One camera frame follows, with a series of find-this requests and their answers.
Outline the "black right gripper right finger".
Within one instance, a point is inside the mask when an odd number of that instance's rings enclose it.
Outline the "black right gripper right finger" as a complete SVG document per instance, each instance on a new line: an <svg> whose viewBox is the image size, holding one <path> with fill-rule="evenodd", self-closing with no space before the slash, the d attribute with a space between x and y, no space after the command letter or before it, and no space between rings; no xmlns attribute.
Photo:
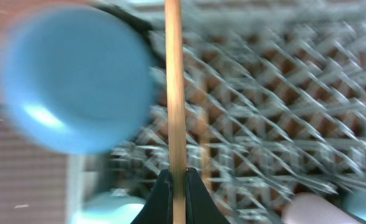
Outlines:
<svg viewBox="0 0 366 224"><path fill-rule="evenodd" d="M186 171L186 222L187 224L229 224L213 202L198 171Z"/></svg>

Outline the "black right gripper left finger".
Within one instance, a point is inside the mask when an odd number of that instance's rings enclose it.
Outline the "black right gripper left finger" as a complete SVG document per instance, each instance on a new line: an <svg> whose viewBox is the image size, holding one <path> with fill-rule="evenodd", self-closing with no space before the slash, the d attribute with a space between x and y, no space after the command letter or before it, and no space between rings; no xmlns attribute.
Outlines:
<svg viewBox="0 0 366 224"><path fill-rule="evenodd" d="M173 223L173 179L169 170L161 170L152 191L131 224Z"/></svg>

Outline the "light blue rice bowl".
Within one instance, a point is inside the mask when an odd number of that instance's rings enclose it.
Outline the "light blue rice bowl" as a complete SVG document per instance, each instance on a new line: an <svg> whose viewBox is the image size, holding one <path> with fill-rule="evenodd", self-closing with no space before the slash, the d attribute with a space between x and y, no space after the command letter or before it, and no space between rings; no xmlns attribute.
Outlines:
<svg viewBox="0 0 366 224"><path fill-rule="evenodd" d="M77 210L72 224L130 224L140 213L145 200L134 196L113 196L110 192L97 194Z"/></svg>

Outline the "pink plastic cup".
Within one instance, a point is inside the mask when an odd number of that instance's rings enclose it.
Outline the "pink plastic cup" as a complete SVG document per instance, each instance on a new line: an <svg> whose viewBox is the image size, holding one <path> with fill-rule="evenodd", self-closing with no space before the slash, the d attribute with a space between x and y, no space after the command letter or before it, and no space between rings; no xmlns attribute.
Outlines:
<svg viewBox="0 0 366 224"><path fill-rule="evenodd" d="M310 193L296 195L284 207L282 220L286 224L360 224L324 198Z"/></svg>

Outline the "wooden chopstick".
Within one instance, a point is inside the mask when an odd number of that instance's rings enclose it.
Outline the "wooden chopstick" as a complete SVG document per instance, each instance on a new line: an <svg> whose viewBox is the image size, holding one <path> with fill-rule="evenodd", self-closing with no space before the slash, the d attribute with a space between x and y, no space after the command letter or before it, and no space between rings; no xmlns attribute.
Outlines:
<svg viewBox="0 0 366 224"><path fill-rule="evenodd" d="M173 223L186 223L186 123L181 1L165 1L168 146L173 177Z"/></svg>
<svg viewBox="0 0 366 224"><path fill-rule="evenodd" d="M211 152L209 148L209 121L208 121L208 98L207 98L207 83L205 78L201 80L200 89L202 93L201 97L201 111L199 114L199 123L200 123L200 137L199 137L199 145L201 147L201 160L202 160L202 181L209 193L212 191L212 184L210 181L211 178Z"/></svg>

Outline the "blue plate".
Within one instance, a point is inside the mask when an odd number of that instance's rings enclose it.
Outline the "blue plate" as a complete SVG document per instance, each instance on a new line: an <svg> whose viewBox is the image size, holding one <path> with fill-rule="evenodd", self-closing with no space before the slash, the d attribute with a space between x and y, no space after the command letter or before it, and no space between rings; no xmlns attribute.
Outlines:
<svg viewBox="0 0 366 224"><path fill-rule="evenodd" d="M44 7L10 23L0 47L5 115L41 146L102 153L149 119L155 60L120 17L77 4Z"/></svg>

